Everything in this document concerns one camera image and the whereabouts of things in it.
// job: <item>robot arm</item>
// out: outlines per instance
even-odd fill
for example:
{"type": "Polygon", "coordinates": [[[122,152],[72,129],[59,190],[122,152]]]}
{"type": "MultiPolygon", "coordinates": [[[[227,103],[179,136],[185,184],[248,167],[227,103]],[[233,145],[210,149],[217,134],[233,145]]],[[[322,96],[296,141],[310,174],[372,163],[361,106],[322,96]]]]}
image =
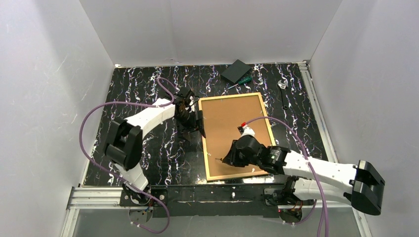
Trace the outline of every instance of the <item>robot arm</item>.
{"type": "MultiPolygon", "coordinates": [[[[143,138],[163,121],[175,118],[178,137],[190,140],[189,133],[200,131],[205,137],[202,111],[195,110],[195,95],[191,90],[181,88],[175,94],[173,104],[147,108],[141,112],[127,117],[124,120],[115,119],[111,122],[104,154],[111,159],[122,176],[128,180],[123,188],[139,202],[146,202],[148,198],[133,193],[130,184],[142,191],[148,191],[148,180],[140,165],[143,138]]],[[[170,100],[159,98],[153,105],[163,105],[170,100]]]]}
{"type": "Polygon", "coordinates": [[[321,199],[320,191],[309,169],[309,161],[319,176],[326,199],[352,205],[370,215],[380,215],[385,181],[367,161],[358,165],[332,163],[309,157],[308,161],[294,151],[279,146],[265,147],[247,125],[238,127],[242,136],[234,140],[222,162],[231,166],[257,165],[272,174],[291,176],[284,189],[272,197],[294,201],[321,199]]]}

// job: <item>corkboard with wooden frame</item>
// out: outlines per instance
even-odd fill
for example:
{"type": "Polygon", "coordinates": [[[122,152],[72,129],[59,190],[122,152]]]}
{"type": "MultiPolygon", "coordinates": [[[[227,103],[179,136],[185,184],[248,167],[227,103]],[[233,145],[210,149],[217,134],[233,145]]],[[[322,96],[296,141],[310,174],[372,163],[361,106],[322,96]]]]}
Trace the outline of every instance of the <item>corkboard with wooden frame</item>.
{"type": "MultiPolygon", "coordinates": [[[[259,92],[201,98],[199,109],[204,116],[206,138],[202,138],[205,171],[208,181],[244,178],[266,175],[267,172],[255,165],[232,167],[221,162],[230,150],[233,140],[240,138],[237,129],[252,118],[267,116],[262,96],[259,92]]],[[[255,138],[265,146],[275,145],[268,119],[252,122],[255,138]]]]}

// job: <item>black marble surface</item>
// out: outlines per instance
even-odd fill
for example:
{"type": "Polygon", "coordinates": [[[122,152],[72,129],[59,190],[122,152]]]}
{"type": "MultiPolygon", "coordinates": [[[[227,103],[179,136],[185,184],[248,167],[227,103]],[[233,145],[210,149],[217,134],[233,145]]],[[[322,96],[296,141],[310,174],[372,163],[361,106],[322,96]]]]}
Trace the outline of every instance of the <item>black marble surface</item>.
{"type": "MultiPolygon", "coordinates": [[[[200,97],[260,92],[269,116],[285,121],[292,127],[307,146],[310,156],[327,160],[317,123],[308,99],[301,73],[297,64],[255,64],[250,71],[253,82],[236,86],[228,91],[229,85],[220,74],[228,65],[178,66],[116,68],[109,86],[106,101],[127,101],[152,104],[164,95],[157,85],[156,78],[164,77],[177,86],[188,86],[200,97]],[[277,82],[288,81],[285,104],[277,82]]],[[[109,123],[116,117],[126,118],[140,112],[143,108],[113,105],[105,107],[93,148],[93,158],[109,170],[117,171],[113,164],[103,156],[103,145],[109,123]]],[[[277,145],[299,151],[295,139],[285,127],[271,122],[277,145]]],[[[184,142],[176,137],[174,119],[169,119],[152,130],[143,141],[141,165],[152,185],[205,184],[206,174],[202,139],[199,133],[191,135],[192,142],[184,142]]],[[[263,176],[234,179],[226,183],[269,183],[280,182],[283,176],[263,176]]],[[[84,185],[119,186],[117,177],[89,165],[84,185]]]]}

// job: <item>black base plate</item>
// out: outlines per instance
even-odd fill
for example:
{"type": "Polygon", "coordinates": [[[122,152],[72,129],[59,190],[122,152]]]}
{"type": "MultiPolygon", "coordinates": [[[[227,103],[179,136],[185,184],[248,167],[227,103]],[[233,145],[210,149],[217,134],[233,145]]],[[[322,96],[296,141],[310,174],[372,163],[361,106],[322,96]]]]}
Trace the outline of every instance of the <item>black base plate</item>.
{"type": "MultiPolygon", "coordinates": [[[[205,184],[205,185],[155,185],[152,194],[162,200],[171,216],[263,216],[278,218],[278,208],[267,206],[264,189],[282,189],[284,184],[205,184]]],[[[137,206],[122,193],[120,206],[137,206]]],[[[166,217],[165,210],[153,203],[153,217],[166,217]]]]}

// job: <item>cable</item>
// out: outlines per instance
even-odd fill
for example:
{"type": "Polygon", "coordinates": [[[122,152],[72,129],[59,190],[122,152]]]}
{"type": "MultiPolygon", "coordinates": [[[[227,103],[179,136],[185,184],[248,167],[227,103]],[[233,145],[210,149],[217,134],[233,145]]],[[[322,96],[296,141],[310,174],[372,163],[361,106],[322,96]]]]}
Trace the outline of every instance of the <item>cable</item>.
{"type": "Polygon", "coordinates": [[[313,212],[314,212],[314,208],[316,207],[316,204],[317,204],[317,200],[315,200],[314,201],[314,203],[313,203],[313,207],[311,208],[311,210],[310,210],[310,212],[308,213],[308,215],[303,219],[303,220],[301,220],[301,221],[299,221],[299,222],[297,222],[297,223],[294,223],[294,225],[301,225],[302,223],[304,223],[305,221],[307,221],[308,220],[308,218],[310,218],[310,216],[311,216],[311,214],[313,214],[313,212]]]}
{"type": "Polygon", "coordinates": [[[322,225],[323,225],[323,217],[324,217],[324,211],[322,209],[322,215],[320,215],[320,222],[319,227],[317,227],[317,236],[320,236],[320,232],[322,231],[322,225]]]}
{"type": "Polygon", "coordinates": [[[290,209],[286,209],[286,210],[288,210],[288,211],[292,211],[292,210],[294,210],[294,208],[297,206],[297,203],[298,203],[298,201],[296,201],[296,202],[295,202],[295,205],[294,205],[292,208],[290,208],[290,209]]]}
{"type": "MultiPolygon", "coordinates": [[[[288,126],[288,124],[284,123],[283,121],[281,121],[281,120],[279,120],[277,118],[268,117],[268,116],[253,118],[253,119],[247,121],[246,124],[249,124],[249,123],[251,123],[251,122],[253,122],[255,120],[258,120],[258,119],[270,119],[270,120],[273,120],[275,122],[278,122],[278,123],[281,123],[282,125],[284,125],[293,134],[293,136],[296,138],[296,140],[298,141],[298,143],[299,143],[299,145],[301,147],[301,151],[302,151],[302,153],[304,155],[304,158],[306,160],[308,160],[308,155],[307,155],[307,151],[306,151],[306,148],[304,146],[304,143],[298,137],[298,135],[296,134],[296,132],[294,132],[294,130],[290,126],[288,126]]],[[[323,206],[322,206],[322,213],[324,213],[324,217],[325,217],[325,237],[329,237],[329,213],[328,213],[328,210],[327,210],[325,193],[323,191],[322,184],[320,183],[320,178],[317,175],[316,171],[314,170],[313,166],[311,165],[310,162],[308,162],[307,164],[308,164],[308,167],[310,168],[311,172],[313,173],[313,176],[314,176],[314,179],[316,180],[317,186],[319,187],[320,196],[322,197],[322,204],[323,204],[323,206]]]]}
{"type": "Polygon", "coordinates": [[[300,208],[299,208],[299,210],[301,210],[301,208],[302,208],[302,201],[301,201],[301,203],[300,203],[300,208]]]}
{"type": "MultiPolygon", "coordinates": [[[[104,106],[107,106],[107,105],[132,105],[132,106],[138,106],[138,107],[140,107],[140,106],[142,106],[142,107],[148,107],[148,108],[157,108],[157,107],[164,107],[164,106],[168,106],[168,105],[171,105],[172,103],[173,103],[173,101],[174,101],[174,95],[166,88],[166,87],[164,87],[163,85],[162,85],[162,83],[160,82],[160,80],[165,80],[165,81],[167,81],[173,88],[175,88],[176,89],[176,87],[173,85],[173,83],[171,83],[169,80],[167,80],[166,78],[161,78],[161,77],[159,77],[159,78],[157,78],[157,84],[159,84],[159,86],[165,91],[165,92],[167,92],[168,94],[169,94],[169,96],[171,97],[171,101],[170,102],[168,102],[168,103],[166,103],[166,104],[163,104],[163,105],[146,105],[146,104],[139,104],[139,103],[132,103],[132,102],[122,102],[122,101],[113,101],[113,102],[106,102],[106,103],[103,103],[103,104],[101,104],[101,105],[98,105],[98,106],[96,106],[96,107],[94,107],[89,113],[87,113],[87,115],[86,115],[86,117],[83,119],[83,121],[82,121],[82,124],[81,124],[81,126],[80,126],[80,132],[79,132],[79,143],[80,143],[80,148],[81,148],[81,150],[82,150],[82,152],[83,152],[83,154],[87,157],[87,159],[93,164],[93,165],[95,165],[95,166],[97,166],[99,169],[101,169],[101,170],[103,170],[103,171],[105,171],[105,172],[107,172],[107,173],[109,173],[109,174],[111,174],[111,175],[113,175],[113,176],[115,176],[115,177],[119,177],[123,182],[127,182],[127,183],[129,183],[124,177],[122,177],[121,175],[119,175],[119,174],[117,174],[117,173],[115,173],[115,172],[112,172],[112,171],[110,171],[110,170],[108,170],[108,169],[106,169],[105,167],[103,167],[103,166],[101,166],[100,164],[98,164],[88,153],[87,153],[87,151],[86,151],[86,149],[84,148],[84,146],[83,146],[83,128],[84,128],[84,125],[86,124],[86,121],[87,121],[87,119],[89,118],[89,116],[93,113],[93,112],[95,112],[97,109],[99,109],[99,108],[102,108],[102,107],[104,107],[104,106]]],[[[163,228],[163,229],[161,229],[161,230],[159,230],[159,231],[155,231],[155,230],[152,230],[152,229],[150,229],[150,228],[148,228],[148,227],[146,227],[146,226],[143,226],[143,225],[141,225],[141,224],[139,224],[139,223],[137,223],[137,222],[132,222],[132,223],[134,223],[135,225],[137,225],[138,227],[142,227],[142,228],[144,228],[144,229],[146,229],[146,230],[148,230],[149,232],[151,232],[151,233],[154,233],[154,234],[160,234],[160,233],[162,233],[163,231],[165,231],[167,228],[168,228],[168,226],[169,226],[169,224],[170,224],[170,214],[169,214],[169,210],[168,210],[168,207],[162,202],[162,201],[160,201],[158,198],[156,198],[155,196],[153,196],[153,195],[151,195],[151,194],[148,194],[148,193],[146,193],[146,192],[144,192],[144,191],[142,191],[142,190],[139,190],[137,187],[135,187],[134,185],[132,185],[131,183],[129,183],[130,185],[131,185],[131,187],[133,188],[133,189],[135,189],[135,191],[137,191],[138,193],[141,193],[141,194],[143,194],[143,195],[145,195],[145,196],[147,196],[147,197],[149,197],[149,198],[151,198],[151,199],[153,199],[153,200],[155,200],[158,204],[160,204],[164,209],[165,209],[165,211],[166,211],[166,215],[168,216],[168,221],[167,221],[167,223],[166,223],[166,226],[163,228]]]]}

